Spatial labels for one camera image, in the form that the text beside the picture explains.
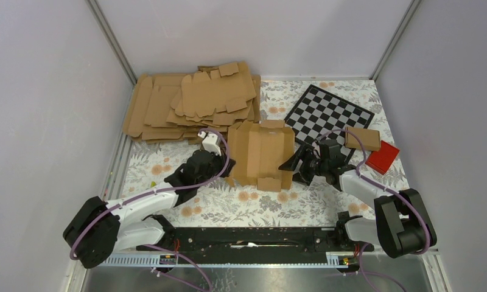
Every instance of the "black and white checkered board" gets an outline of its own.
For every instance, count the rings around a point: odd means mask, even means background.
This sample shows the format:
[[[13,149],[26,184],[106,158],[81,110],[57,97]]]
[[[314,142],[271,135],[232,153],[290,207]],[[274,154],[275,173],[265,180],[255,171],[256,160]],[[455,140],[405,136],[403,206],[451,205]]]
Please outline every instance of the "black and white checkered board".
[[[310,85],[285,118],[286,124],[295,132],[299,144],[312,145],[315,138],[333,129],[346,126],[367,128],[374,114],[352,102]],[[331,133],[328,139],[336,139],[344,146],[345,132]],[[354,149],[342,147],[346,163],[353,156]]]

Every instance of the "floral tablecloth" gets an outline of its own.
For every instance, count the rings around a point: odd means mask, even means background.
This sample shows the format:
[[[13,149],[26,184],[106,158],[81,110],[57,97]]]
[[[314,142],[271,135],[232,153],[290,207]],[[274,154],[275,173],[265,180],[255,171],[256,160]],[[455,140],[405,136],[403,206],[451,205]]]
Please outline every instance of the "floral tablecloth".
[[[375,113],[370,129],[379,130],[382,139],[395,145],[387,118],[373,81],[297,81],[262,82],[262,119],[284,119],[310,84],[354,102]],[[130,196],[160,182],[185,162],[198,145],[184,142],[162,144],[134,143],[121,196]],[[363,159],[355,151],[352,164]],[[405,189],[408,182],[399,157],[386,175],[368,166],[363,173],[395,189]],[[249,226],[333,226],[337,212],[348,210],[353,215],[374,218],[374,211],[354,196],[339,192],[323,178],[315,178],[310,186],[293,183],[290,190],[261,192],[246,186],[231,189],[222,179],[199,190],[197,196],[173,209],[159,212],[179,227],[249,227]]]

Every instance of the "white wall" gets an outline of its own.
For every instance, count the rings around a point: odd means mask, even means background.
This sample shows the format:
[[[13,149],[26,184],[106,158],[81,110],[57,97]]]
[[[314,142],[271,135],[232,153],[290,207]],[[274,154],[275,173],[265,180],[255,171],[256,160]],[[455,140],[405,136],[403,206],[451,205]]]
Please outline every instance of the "white wall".
[[[0,1],[0,291],[60,288],[130,90],[85,1]]]
[[[487,0],[423,1],[377,85],[453,291],[487,291]]]
[[[246,60],[264,77],[367,77],[410,0],[100,0],[136,75]]]

